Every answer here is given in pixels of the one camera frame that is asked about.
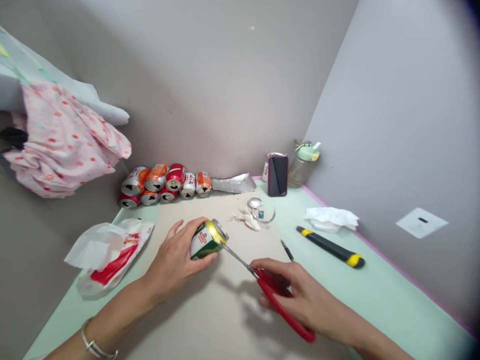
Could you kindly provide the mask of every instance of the scissor blade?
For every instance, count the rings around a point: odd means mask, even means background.
[[[253,274],[253,269],[250,265],[248,265],[245,261],[242,260],[240,256],[238,256],[232,249],[230,249],[227,245],[225,245],[225,250],[227,250],[235,259],[237,259],[241,264],[247,268],[249,272]]]

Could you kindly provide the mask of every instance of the green desk surface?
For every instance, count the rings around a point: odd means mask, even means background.
[[[266,184],[261,180],[256,183],[258,187],[255,196],[262,198],[265,206],[275,206],[277,217],[271,226],[278,234],[282,234],[282,239],[295,260],[337,298],[383,331],[415,359],[458,359],[466,349],[473,346],[475,339],[470,334],[346,228],[335,234],[322,233],[322,236],[361,254],[366,265],[360,270],[350,268],[300,236],[296,231],[297,225],[311,228],[310,223],[303,220],[305,209],[320,206],[304,189],[288,189],[286,197],[271,198],[266,194]],[[122,209],[113,223],[117,224],[127,218],[155,222],[160,212],[166,210],[165,206],[168,205]],[[51,352],[76,332],[85,319],[94,316],[120,289],[137,279],[142,268],[143,254],[148,251],[149,243],[121,283],[99,300],[83,300],[77,292],[75,280],[24,359],[33,359]]]

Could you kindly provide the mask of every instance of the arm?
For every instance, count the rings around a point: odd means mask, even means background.
[[[357,351],[365,360],[413,360],[396,343],[320,285],[299,263],[270,258],[250,264],[264,269],[277,283],[291,285],[293,297],[275,295],[280,304],[305,326]],[[270,301],[258,299],[266,308]]]
[[[201,260],[190,260],[192,237],[199,225],[207,220],[206,217],[199,217],[180,231],[183,220],[173,225],[146,274],[125,286],[86,325],[87,341],[95,340],[107,354],[115,353],[122,339],[138,321],[183,287],[191,276],[213,263],[218,253]],[[59,359],[97,360],[86,351],[80,330],[45,358]]]

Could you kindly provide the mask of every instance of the smartphone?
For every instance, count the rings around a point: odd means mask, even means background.
[[[272,156],[268,159],[268,196],[281,197],[287,195],[289,177],[289,158]]]

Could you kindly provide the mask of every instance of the pink tape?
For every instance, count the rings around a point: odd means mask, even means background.
[[[307,194],[309,194],[317,203],[319,203],[323,207],[329,207],[322,199],[320,199],[317,195],[315,195],[308,187],[305,185],[302,186],[302,189],[305,190]],[[425,294],[427,298],[429,298],[434,304],[436,304],[440,309],[442,309],[447,315],[449,315],[458,325],[460,325],[464,330],[466,330],[470,335],[475,337],[475,333],[473,329],[469,326],[462,323],[460,320],[455,318],[452,314],[447,311],[447,308],[439,303],[437,300],[433,298],[425,289],[423,289],[419,284],[417,284],[407,273],[405,273],[402,269],[400,269],[397,265],[395,265],[388,257],[386,257],[380,250],[378,250],[370,241],[368,241],[363,235],[361,235],[356,230],[350,230],[353,234],[355,234],[358,238],[360,238],[367,246],[372,249],[375,253],[377,253],[383,260],[385,260],[392,268],[394,268],[400,275],[402,275],[409,283],[419,289],[422,293]]]

